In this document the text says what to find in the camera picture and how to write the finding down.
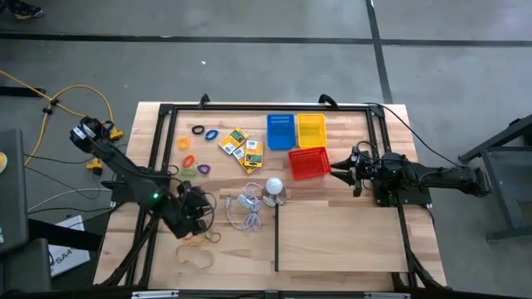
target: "white paper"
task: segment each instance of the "white paper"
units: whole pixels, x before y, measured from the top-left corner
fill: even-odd
[[[77,215],[75,217],[62,221],[57,225],[62,226],[64,228],[68,228],[71,225],[77,223],[76,225],[72,226],[71,229],[85,231],[85,228],[83,227],[83,223],[81,221],[83,221],[81,215]],[[53,257],[53,264],[50,266],[52,277],[57,276],[65,271],[68,271],[91,260],[89,252],[87,250],[48,245],[48,251]]]

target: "shoe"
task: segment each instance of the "shoe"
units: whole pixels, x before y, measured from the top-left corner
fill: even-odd
[[[27,20],[44,16],[44,9],[24,2],[13,1],[9,4],[9,10],[17,20]]]

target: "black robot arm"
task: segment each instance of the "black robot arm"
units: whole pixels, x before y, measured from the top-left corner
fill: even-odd
[[[178,196],[169,191],[171,175],[136,166],[109,140],[112,123],[101,123],[85,117],[70,132],[70,140],[80,150],[95,155],[116,172],[123,184],[133,194],[130,201],[150,210],[155,218],[162,218],[177,237],[204,232],[207,227],[201,218],[211,205],[200,187],[189,181],[180,182]]]
[[[409,161],[405,155],[388,152],[375,159],[367,151],[352,147],[349,157],[335,164],[331,175],[345,183],[355,186],[353,196],[362,192],[362,180],[377,182],[379,192],[396,197],[401,191],[427,188],[458,189],[476,197],[486,196],[490,192],[485,174],[480,169],[456,166],[452,168],[426,167]]]

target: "yellow basket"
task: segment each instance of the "yellow basket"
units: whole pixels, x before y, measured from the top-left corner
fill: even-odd
[[[298,142],[302,149],[327,146],[325,115],[298,114]]]

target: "red basket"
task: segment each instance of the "red basket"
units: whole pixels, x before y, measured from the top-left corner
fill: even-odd
[[[288,152],[293,179],[306,179],[331,172],[324,147],[298,149]]]

